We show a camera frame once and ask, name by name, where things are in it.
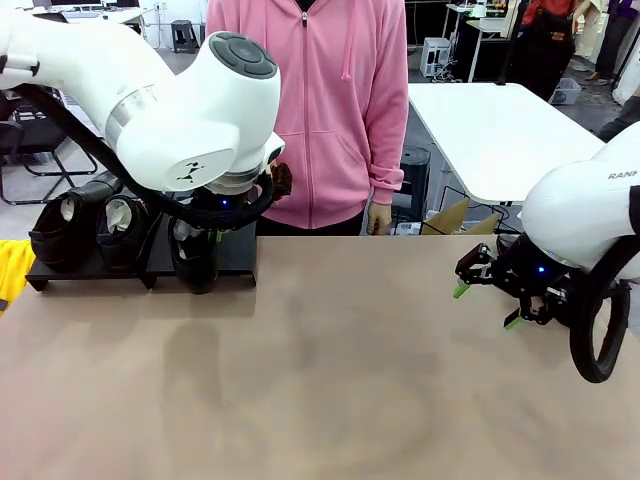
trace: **white container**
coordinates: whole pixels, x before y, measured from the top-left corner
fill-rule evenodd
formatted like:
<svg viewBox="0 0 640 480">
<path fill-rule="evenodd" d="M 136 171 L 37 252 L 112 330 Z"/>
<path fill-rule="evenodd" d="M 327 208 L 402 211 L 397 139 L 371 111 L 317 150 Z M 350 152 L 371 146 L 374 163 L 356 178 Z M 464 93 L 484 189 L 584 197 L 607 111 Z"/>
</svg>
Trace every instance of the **white container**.
<svg viewBox="0 0 640 480">
<path fill-rule="evenodd" d="M 422 228 L 421 223 L 401 223 L 396 228 L 394 235 L 420 235 L 420 228 Z"/>
<path fill-rule="evenodd" d="M 480 19 L 480 28 L 487 33 L 500 33 L 504 23 L 504 17 L 484 17 Z"/>
<path fill-rule="evenodd" d="M 446 38 L 425 38 L 420 61 L 423 77 L 435 77 L 449 63 L 451 43 Z"/>
<path fill-rule="evenodd" d="M 573 105 L 582 87 L 573 78 L 561 78 L 551 97 L 552 105 Z"/>
</svg>

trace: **red shirt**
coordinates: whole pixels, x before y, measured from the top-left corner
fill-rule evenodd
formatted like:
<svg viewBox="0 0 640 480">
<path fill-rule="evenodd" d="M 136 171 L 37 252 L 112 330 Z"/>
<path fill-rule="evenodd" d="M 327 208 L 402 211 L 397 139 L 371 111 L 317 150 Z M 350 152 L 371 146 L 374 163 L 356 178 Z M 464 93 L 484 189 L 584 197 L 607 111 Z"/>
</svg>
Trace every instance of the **red shirt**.
<svg viewBox="0 0 640 480">
<path fill-rule="evenodd" d="M 573 13 L 573 0 L 531 0 L 524 12 L 522 25 L 531 25 L 539 8 L 544 8 L 553 15 L 567 15 Z"/>
</svg>

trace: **person's hand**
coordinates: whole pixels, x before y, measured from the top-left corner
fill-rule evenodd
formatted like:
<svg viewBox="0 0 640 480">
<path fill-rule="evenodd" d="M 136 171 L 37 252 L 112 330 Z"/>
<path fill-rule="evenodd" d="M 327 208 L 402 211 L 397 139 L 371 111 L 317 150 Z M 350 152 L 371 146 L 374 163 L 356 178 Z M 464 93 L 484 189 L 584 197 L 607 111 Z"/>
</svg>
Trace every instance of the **person's hand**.
<svg viewBox="0 0 640 480">
<path fill-rule="evenodd" d="M 371 202 L 369 206 L 369 235 L 389 235 L 391 227 L 391 205 L 380 205 Z"/>
</svg>

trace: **wooden table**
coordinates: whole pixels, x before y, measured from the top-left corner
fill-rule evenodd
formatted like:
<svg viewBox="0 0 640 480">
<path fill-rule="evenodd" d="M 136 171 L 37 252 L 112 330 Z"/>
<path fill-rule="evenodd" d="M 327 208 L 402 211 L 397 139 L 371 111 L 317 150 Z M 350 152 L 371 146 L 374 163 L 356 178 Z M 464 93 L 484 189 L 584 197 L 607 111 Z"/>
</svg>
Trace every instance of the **wooden table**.
<svg viewBox="0 0 640 480">
<path fill-rule="evenodd" d="M 454 301 L 480 240 L 268 239 L 257 289 L 202 297 L 27 291 L 0 322 L 0 478 L 637 478 L 635 338 L 591 385 L 555 322 Z"/>
</svg>

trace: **black stool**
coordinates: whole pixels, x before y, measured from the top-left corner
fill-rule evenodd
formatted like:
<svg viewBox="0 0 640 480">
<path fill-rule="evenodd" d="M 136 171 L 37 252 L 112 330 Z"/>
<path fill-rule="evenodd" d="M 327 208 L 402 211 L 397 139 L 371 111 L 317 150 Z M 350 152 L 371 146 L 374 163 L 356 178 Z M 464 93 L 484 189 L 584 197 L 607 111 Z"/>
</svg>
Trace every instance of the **black stool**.
<svg viewBox="0 0 640 480">
<path fill-rule="evenodd" d="M 178 50 L 185 50 L 191 54 L 196 53 L 196 48 L 199 48 L 198 37 L 196 37 L 196 32 L 189 20 L 176 20 L 171 23 L 171 34 L 174 53 L 178 53 Z"/>
<path fill-rule="evenodd" d="M 404 171 L 404 181 L 399 193 L 411 196 L 411 207 L 402 209 L 404 215 L 397 212 L 398 217 L 406 217 L 415 222 L 424 220 L 429 190 L 430 161 L 429 150 L 411 145 L 403 147 L 400 168 Z"/>
</svg>

